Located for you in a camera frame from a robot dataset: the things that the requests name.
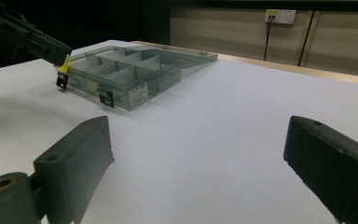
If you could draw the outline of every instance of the white tabletop surface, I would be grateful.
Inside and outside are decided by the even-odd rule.
[[[73,55],[106,45],[135,44]],[[116,162],[82,224],[335,223],[282,154],[293,115],[358,141],[358,84],[218,60],[129,112],[55,80],[42,60],[0,68],[0,175],[32,174],[77,124],[108,116]]]

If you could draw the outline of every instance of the electrical outlet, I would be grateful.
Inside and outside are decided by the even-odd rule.
[[[282,9],[278,23],[293,24],[295,22],[296,11]]]
[[[270,20],[272,20],[271,22],[277,23],[280,18],[280,13],[281,11],[279,9],[267,9],[266,18],[264,19],[264,21],[269,22]]]

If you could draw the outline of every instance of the clear plastic organizer box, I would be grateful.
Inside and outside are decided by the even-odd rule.
[[[108,46],[71,56],[68,85],[133,110],[180,82],[182,68],[216,60],[217,54],[191,49]]]

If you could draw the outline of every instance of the beige wall panel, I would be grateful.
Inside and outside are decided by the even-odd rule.
[[[358,76],[358,12],[321,12],[305,66]]]
[[[173,7],[171,45],[263,60],[267,24],[264,9]],[[294,25],[273,24],[267,61],[296,65],[296,52],[307,11]]]

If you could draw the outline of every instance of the white label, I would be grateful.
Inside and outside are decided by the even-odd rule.
[[[149,99],[147,83],[144,83],[129,91],[131,110],[142,105]]]

